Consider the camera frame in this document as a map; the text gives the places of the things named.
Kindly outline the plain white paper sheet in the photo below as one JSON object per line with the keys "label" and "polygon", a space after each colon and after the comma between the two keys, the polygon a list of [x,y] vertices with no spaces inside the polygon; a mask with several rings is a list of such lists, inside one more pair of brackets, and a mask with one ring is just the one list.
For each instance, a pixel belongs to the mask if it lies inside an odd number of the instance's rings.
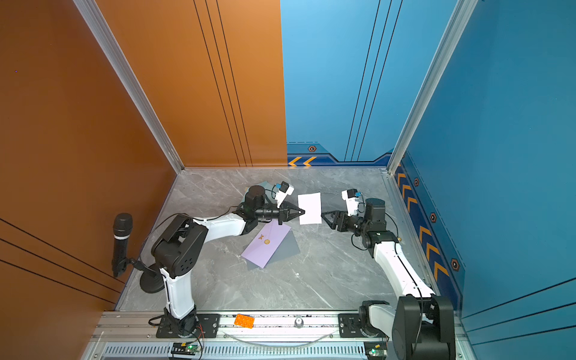
{"label": "plain white paper sheet", "polygon": [[298,195],[298,207],[304,210],[304,214],[298,218],[301,225],[322,223],[321,193]]}

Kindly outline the grey envelope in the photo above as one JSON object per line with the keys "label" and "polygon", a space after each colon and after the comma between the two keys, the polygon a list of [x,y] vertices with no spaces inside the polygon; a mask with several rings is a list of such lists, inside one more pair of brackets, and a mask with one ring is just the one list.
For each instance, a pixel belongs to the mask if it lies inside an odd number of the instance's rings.
{"label": "grey envelope", "polygon": [[300,254],[300,249],[293,231],[289,231],[277,250],[271,256],[267,265],[276,263]]}

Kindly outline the purple envelope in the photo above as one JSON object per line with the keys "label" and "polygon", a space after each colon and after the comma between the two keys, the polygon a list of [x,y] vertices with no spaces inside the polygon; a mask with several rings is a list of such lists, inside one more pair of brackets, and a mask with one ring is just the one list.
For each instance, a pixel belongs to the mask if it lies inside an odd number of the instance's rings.
{"label": "purple envelope", "polygon": [[291,231],[291,227],[277,222],[267,223],[244,249],[241,256],[250,263],[263,269],[283,240]]}

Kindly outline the teal envelope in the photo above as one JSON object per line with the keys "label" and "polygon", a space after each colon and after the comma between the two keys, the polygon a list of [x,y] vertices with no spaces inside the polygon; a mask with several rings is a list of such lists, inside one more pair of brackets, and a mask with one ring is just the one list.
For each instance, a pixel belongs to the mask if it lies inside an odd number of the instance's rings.
{"label": "teal envelope", "polygon": [[268,181],[264,181],[264,182],[260,183],[260,185],[265,189],[266,192],[271,192],[275,188],[275,185],[269,183]]}

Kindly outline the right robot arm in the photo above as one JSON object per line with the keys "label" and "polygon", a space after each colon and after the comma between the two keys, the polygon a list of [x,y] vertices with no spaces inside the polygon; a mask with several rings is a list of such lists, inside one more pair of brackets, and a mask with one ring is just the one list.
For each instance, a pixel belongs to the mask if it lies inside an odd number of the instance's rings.
{"label": "right robot arm", "polygon": [[363,301],[358,326],[371,338],[392,341],[399,359],[455,359],[455,315],[452,302],[437,295],[405,257],[398,235],[387,228],[386,203],[369,198],[364,211],[327,211],[322,219],[340,233],[361,238],[367,251],[382,268],[397,296],[396,306],[387,301]]}

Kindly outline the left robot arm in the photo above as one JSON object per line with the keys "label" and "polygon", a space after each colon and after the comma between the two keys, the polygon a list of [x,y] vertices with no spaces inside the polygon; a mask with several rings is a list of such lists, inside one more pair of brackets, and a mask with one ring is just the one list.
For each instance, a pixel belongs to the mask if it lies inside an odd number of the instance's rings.
{"label": "left robot arm", "polygon": [[261,185],[249,187],[244,200],[217,217],[178,214],[151,249],[163,280],[166,305],[163,319],[180,338],[195,335],[200,328],[192,296],[191,272],[205,243],[229,236],[242,236],[261,222],[282,225],[304,215],[297,205],[279,199],[273,203]]}

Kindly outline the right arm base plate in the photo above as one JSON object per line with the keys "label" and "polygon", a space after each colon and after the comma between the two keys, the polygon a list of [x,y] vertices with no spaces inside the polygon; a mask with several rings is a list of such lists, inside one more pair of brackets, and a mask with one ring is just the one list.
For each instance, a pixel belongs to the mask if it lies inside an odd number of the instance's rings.
{"label": "right arm base plate", "polygon": [[357,313],[339,313],[337,315],[337,325],[341,338],[392,338],[390,334],[375,328],[363,328]]}

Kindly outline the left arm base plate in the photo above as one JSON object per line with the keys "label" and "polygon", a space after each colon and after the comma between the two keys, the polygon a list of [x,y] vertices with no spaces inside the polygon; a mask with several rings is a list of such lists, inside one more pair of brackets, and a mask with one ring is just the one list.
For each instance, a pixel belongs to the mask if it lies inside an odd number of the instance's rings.
{"label": "left arm base plate", "polygon": [[169,313],[160,318],[156,338],[206,338],[217,337],[221,315],[219,313],[189,314],[184,319],[175,319]]}

